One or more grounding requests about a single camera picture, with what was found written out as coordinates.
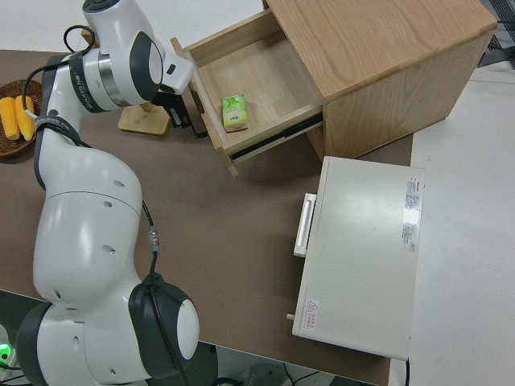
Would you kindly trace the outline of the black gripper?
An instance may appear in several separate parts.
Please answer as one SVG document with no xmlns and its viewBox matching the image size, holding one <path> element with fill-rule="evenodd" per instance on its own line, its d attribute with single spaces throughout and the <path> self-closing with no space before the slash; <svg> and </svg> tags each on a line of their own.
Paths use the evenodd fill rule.
<svg viewBox="0 0 515 386">
<path fill-rule="evenodd" d="M 180 95 L 169 92 L 158 92 L 154 97 L 154 104 L 165 109 L 171 118 L 174 128 L 186 129 L 190 126 L 189 116 L 183 98 Z"/>
</svg>

